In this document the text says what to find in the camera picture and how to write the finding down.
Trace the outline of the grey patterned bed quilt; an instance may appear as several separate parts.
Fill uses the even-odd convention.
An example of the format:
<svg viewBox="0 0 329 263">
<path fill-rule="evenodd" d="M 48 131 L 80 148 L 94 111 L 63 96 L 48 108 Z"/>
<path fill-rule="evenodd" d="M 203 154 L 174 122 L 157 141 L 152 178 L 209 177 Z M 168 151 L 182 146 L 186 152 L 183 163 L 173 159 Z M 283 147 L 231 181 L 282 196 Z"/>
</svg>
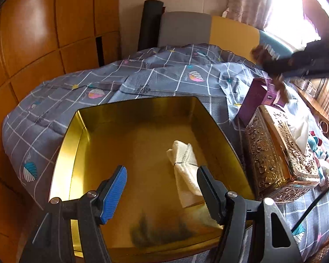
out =
<svg viewBox="0 0 329 263">
<path fill-rule="evenodd" d="M 321 141 L 320 171 L 329 170 L 329 140 L 298 93 L 288 87 L 290 101 L 282 112 L 254 111 L 246 126 L 238 116 L 253 100 L 252 85 L 266 73 L 247 59 L 212 44 L 165 46 L 141 50 L 98 69 L 79 71 L 42 82 L 25 94 L 3 122 L 5 153 L 21 183 L 39 207 L 44 207 L 54 163 L 68 125 L 78 109 L 147 97 L 196 96 L 226 134 L 237 154 L 247 146 L 251 156 L 241 161 L 264 168 L 275 144 L 291 140 L 286 122 L 309 124 L 310 147 Z"/>
</svg>

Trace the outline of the red knit sock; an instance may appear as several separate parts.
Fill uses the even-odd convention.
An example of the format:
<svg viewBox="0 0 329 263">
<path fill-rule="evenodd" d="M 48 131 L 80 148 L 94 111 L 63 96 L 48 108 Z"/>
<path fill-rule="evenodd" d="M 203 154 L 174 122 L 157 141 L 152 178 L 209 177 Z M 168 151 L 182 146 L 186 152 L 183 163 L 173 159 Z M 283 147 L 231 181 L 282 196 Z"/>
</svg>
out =
<svg viewBox="0 0 329 263">
<path fill-rule="evenodd" d="M 308 136 L 308 145 L 310 146 L 312 152 L 316 153 L 317 156 L 321 156 L 323 154 L 323 150 L 321 149 L 322 140 L 320 140 L 314 131 L 310 131 Z"/>
</svg>

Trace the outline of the wooden wardrobe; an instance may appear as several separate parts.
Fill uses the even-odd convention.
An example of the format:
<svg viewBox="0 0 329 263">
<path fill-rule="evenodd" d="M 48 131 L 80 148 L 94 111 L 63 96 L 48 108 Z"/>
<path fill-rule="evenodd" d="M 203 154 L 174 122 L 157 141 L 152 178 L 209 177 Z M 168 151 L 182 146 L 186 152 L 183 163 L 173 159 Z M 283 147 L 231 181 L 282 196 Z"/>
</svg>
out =
<svg viewBox="0 0 329 263">
<path fill-rule="evenodd" d="M 5 116 L 45 80 L 120 57 L 119 0 L 5 0 L 0 7 L 0 260 L 15 262 L 25 192 L 2 144 Z"/>
</svg>

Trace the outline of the ornate gold tissue box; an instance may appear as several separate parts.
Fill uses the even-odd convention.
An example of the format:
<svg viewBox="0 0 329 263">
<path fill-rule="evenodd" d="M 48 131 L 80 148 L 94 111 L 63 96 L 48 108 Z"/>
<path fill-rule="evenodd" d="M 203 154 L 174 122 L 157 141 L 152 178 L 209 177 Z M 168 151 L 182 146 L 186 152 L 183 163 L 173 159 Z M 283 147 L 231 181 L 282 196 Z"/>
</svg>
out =
<svg viewBox="0 0 329 263">
<path fill-rule="evenodd" d="M 245 128 L 254 187 L 259 198 L 290 203 L 320 182 L 310 146 L 302 151 L 285 112 L 260 105 Z"/>
</svg>

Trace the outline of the wooden side table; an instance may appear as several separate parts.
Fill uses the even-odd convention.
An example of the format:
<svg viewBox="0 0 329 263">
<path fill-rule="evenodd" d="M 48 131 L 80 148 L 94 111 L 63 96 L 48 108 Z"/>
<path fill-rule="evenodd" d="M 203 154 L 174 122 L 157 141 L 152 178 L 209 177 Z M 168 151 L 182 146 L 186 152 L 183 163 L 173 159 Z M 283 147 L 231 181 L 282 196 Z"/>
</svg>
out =
<svg viewBox="0 0 329 263">
<path fill-rule="evenodd" d="M 326 111 L 321 107 L 318 101 L 299 88 L 297 88 L 297 92 L 302 98 L 302 100 L 305 102 L 305 104 L 308 106 L 311 113 L 317 116 L 321 121 L 326 122 L 329 126 L 329 115 L 326 114 Z"/>
</svg>

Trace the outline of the pink patterned curtain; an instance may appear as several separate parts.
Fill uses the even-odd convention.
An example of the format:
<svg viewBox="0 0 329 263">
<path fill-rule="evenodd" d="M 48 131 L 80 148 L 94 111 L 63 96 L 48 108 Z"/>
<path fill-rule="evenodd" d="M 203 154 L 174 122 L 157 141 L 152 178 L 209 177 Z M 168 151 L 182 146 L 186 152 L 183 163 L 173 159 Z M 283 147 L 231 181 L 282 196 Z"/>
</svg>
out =
<svg viewBox="0 0 329 263">
<path fill-rule="evenodd" d="M 272 0 L 228 0 L 222 16 L 257 29 L 267 26 Z"/>
</svg>

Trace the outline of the purple cardboard box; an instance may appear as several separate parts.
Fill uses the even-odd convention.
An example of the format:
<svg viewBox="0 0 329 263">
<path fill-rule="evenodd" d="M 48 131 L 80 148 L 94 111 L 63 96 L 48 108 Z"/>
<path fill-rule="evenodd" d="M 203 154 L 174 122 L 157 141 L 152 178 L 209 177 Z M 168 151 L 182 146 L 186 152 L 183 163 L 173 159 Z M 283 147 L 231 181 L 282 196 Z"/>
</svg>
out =
<svg viewBox="0 0 329 263">
<path fill-rule="evenodd" d="M 285 104 L 271 79 L 254 78 L 238 111 L 238 117 L 246 127 L 260 105 L 279 108 L 284 107 Z"/>
</svg>

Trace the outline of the cream cloth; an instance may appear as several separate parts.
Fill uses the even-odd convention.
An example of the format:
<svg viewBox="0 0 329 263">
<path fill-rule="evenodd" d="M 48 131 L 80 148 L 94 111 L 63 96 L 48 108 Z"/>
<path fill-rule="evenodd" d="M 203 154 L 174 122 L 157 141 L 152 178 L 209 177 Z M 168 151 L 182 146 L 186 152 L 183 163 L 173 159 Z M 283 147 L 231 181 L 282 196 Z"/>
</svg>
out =
<svg viewBox="0 0 329 263">
<path fill-rule="evenodd" d="M 166 152 L 176 180 L 178 197 L 183 208 L 203 202 L 203 195 L 197 181 L 197 160 L 191 144 L 175 140 Z"/>
</svg>

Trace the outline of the black rolled mat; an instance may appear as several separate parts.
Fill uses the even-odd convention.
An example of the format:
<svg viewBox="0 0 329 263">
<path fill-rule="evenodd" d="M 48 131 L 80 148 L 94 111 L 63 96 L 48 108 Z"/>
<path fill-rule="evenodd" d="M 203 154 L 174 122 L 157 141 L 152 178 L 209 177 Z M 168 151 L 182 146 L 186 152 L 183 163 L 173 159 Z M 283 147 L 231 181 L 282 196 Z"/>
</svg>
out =
<svg viewBox="0 0 329 263">
<path fill-rule="evenodd" d="M 139 30 L 138 51 L 155 48 L 158 45 L 161 16 L 164 13 L 164 2 L 146 0 L 143 5 Z"/>
</svg>

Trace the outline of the white tissue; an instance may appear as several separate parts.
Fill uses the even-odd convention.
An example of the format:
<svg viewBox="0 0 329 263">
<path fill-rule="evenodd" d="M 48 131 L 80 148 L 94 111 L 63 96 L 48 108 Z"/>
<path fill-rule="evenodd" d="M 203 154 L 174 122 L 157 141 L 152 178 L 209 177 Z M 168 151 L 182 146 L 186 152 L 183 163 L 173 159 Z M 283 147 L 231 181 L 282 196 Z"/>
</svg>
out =
<svg viewBox="0 0 329 263">
<path fill-rule="evenodd" d="M 288 115 L 288 127 L 300 151 L 305 154 L 308 144 L 308 115 Z"/>
</svg>

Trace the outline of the brown satin scrunchie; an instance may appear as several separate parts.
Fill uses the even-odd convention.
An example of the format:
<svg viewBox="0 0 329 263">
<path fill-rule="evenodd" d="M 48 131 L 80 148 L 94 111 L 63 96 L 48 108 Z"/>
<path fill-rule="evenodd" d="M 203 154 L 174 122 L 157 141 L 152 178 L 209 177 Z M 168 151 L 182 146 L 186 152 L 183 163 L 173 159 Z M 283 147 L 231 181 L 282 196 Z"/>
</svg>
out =
<svg viewBox="0 0 329 263">
<path fill-rule="evenodd" d="M 277 59 L 275 56 L 271 55 L 262 44 L 253 48 L 251 50 L 251 55 L 256 64 L 261 66 L 263 71 L 268 73 L 282 101 L 288 103 L 289 97 L 282 76 L 282 73 L 289 67 L 288 58 Z"/>
</svg>

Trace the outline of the gold metal tin box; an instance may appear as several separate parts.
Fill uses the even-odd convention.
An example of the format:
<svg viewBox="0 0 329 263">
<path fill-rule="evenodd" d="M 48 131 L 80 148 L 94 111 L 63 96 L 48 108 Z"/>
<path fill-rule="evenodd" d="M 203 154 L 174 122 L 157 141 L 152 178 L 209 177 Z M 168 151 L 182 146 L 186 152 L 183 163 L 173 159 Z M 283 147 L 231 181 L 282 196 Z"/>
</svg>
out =
<svg viewBox="0 0 329 263">
<path fill-rule="evenodd" d="M 209 250 L 222 230 L 203 202 L 183 208 L 167 150 L 191 144 L 197 163 L 227 189 L 254 194 L 235 150 L 196 97 L 157 97 L 78 110 L 54 167 L 50 197 L 78 199 L 122 165 L 128 178 L 102 226 L 113 262 L 164 262 Z"/>
</svg>

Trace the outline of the grey yellow blue headboard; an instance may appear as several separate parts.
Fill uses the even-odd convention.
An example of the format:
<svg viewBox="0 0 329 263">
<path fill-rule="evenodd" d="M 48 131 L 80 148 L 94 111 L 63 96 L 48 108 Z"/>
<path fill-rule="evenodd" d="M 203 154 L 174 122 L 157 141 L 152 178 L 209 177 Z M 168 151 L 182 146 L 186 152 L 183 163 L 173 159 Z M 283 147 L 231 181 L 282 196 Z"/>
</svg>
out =
<svg viewBox="0 0 329 263">
<path fill-rule="evenodd" d="M 251 50 L 260 44 L 279 57 L 292 50 L 286 44 L 255 27 L 219 16 L 187 11 L 166 12 L 161 16 L 158 46 L 211 44 L 253 61 Z"/>
</svg>

